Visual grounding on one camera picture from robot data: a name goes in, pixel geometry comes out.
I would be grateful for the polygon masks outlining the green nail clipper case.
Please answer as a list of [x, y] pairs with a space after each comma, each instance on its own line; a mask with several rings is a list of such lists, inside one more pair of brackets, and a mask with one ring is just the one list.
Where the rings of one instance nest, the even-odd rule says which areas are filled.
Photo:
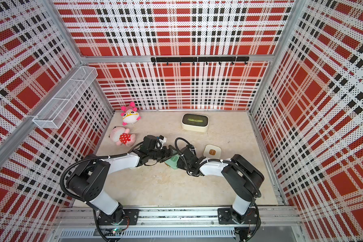
[[164, 163], [168, 167], [176, 170], [176, 169], [178, 169], [178, 167], [177, 167], [178, 160], [179, 160], [179, 155], [178, 154], [175, 154], [174, 156], [172, 156], [171, 158], [169, 158], [168, 160], [166, 160]]

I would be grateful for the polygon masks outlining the cream case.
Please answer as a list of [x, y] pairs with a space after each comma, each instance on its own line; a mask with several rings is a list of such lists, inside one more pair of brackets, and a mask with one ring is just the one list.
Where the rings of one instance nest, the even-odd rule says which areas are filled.
[[222, 150], [220, 147], [208, 144], [203, 151], [203, 156], [210, 159], [220, 159], [221, 152]]

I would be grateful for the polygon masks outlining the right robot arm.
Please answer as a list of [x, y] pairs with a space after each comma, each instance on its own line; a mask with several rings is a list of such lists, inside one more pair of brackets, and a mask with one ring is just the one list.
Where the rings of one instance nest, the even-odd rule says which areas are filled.
[[187, 145], [176, 149], [179, 155], [177, 167], [188, 175], [223, 177], [236, 193], [232, 212], [243, 217], [256, 199], [262, 197], [260, 187], [264, 176], [250, 162], [236, 154], [230, 159], [198, 158], [194, 147]]

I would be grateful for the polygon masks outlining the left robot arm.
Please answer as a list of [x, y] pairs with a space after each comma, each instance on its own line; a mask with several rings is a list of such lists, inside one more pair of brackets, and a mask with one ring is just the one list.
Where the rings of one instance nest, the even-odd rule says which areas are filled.
[[171, 145], [165, 146], [165, 142], [163, 136], [147, 135], [142, 142], [122, 154], [89, 154], [63, 171], [60, 188], [69, 197], [86, 203], [94, 210], [114, 215], [122, 206], [104, 190], [107, 177], [121, 170], [145, 165], [149, 160], [162, 163], [170, 159], [176, 154], [176, 149]]

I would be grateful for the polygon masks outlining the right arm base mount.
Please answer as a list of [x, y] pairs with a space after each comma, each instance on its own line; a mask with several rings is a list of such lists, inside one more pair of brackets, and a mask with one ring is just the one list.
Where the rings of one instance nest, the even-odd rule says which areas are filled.
[[236, 213], [232, 208], [219, 208], [217, 210], [218, 222], [228, 224], [256, 224], [257, 213], [255, 208], [249, 208], [244, 215]]

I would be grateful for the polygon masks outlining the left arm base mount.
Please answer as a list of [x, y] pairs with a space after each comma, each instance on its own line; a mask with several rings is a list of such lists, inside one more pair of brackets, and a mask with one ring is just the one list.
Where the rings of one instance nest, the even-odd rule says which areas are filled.
[[139, 209], [117, 209], [112, 215], [100, 212], [97, 216], [99, 225], [136, 225]]

